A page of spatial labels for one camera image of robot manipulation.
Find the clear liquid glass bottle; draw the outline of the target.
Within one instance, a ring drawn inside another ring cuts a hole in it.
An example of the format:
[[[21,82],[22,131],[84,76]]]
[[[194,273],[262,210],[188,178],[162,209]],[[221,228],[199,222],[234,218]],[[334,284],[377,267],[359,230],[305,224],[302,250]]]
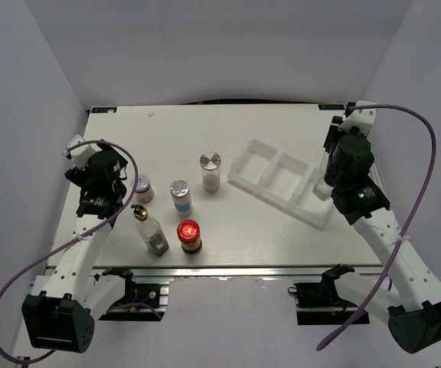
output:
[[[333,189],[332,186],[325,182],[324,177],[322,176],[314,182],[312,192],[319,200],[326,202],[331,198]]]

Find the small red white lid jar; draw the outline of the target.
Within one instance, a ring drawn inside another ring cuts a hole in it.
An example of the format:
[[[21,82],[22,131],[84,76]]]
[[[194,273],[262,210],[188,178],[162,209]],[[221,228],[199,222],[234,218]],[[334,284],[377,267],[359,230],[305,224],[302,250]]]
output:
[[[134,182],[137,182],[137,186],[135,188],[135,196],[137,197],[137,201],[139,203],[151,202],[154,199],[155,192],[153,191],[149,178],[144,174],[139,174],[137,179],[131,179],[131,185],[133,185]]]

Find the dark sauce glass bottle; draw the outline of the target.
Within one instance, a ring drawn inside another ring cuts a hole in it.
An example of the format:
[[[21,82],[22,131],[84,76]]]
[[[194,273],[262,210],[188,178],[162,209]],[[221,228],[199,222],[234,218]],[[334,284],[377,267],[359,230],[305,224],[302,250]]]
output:
[[[159,222],[149,214],[143,205],[132,205],[136,229],[147,248],[157,257],[162,257],[169,250],[169,243]]]

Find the tall silver lid spice jar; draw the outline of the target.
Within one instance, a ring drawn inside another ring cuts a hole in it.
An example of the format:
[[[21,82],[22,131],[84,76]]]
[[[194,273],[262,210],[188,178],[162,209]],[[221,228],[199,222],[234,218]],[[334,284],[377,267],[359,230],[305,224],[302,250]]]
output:
[[[202,187],[206,192],[217,192],[221,186],[221,157],[215,152],[205,152],[199,158]]]

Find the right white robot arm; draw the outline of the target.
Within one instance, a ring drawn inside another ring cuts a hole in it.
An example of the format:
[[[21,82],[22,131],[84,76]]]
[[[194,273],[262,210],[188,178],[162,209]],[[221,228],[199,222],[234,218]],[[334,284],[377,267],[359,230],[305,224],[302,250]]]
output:
[[[441,281],[402,235],[390,202],[370,178],[374,155],[363,124],[333,117],[324,149],[324,183],[335,208],[367,242],[387,270],[396,292],[381,287],[368,300],[374,283],[352,267],[338,265],[322,276],[322,299],[332,306],[344,300],[362,306],[385,323],[408,353],[441,341]]]

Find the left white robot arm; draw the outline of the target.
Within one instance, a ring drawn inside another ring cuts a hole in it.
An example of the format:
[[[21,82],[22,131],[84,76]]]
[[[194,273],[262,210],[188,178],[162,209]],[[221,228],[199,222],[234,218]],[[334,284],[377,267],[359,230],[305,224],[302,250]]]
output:
[[[28,295],[22,306],[31,345],[38,349],[85,352],[96,321],[115,301],[132,304],[137,287],[117,276],[88,285],[97,256],[109,237],[127,193],[120,173],[127,161],[109,144],[74,142],[75,167],[65,177],[80,188],[74,222],[74,245],[63,251],[53,275],[38,295]]]

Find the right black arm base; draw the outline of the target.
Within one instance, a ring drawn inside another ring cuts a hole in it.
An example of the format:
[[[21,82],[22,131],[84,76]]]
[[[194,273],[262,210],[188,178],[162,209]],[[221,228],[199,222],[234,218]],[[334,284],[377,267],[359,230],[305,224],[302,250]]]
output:
[[[296,283],[288,287],[295,299],[298,326],[340,326],[357,306],[349,301],[329,301],[319,283]]]

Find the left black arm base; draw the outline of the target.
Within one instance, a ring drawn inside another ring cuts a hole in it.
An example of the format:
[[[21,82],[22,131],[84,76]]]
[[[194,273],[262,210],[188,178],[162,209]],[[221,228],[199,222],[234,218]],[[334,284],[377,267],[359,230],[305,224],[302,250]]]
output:
[[[131,269],[108,268],[93,274],[94,284],[105,276],[118,276],[125,281],[125,293],[100,317],[103,321],[160,321],[166,311],[169,285],[140,281]]]

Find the white three compartment tray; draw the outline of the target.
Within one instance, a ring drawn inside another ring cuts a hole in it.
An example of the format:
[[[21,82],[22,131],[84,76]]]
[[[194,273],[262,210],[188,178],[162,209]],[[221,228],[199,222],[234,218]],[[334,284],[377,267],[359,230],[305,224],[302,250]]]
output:
[[[333,209],[314,193],[318,166],[253,139],[229,170],[228,181],[249,195],[316,229],[322,229]]]

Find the blue label silver lid jar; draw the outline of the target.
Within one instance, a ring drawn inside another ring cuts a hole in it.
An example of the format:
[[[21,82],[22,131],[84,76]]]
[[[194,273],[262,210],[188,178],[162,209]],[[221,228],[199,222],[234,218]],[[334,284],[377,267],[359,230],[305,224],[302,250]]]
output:
[[[192,197],[186,181],[178,179],[172,182],[169,187],[169,193],[175,210],[179,215],[186,217],[193,213]]]

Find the red lid sauce jar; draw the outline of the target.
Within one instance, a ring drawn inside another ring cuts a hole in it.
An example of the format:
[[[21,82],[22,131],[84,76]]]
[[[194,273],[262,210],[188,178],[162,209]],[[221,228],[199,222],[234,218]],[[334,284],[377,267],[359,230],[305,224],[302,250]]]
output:
[[[196,221],[192,219],[181,221],[177,226],[176,234],[185,253],[193,255],[201,250],[201,232]]]

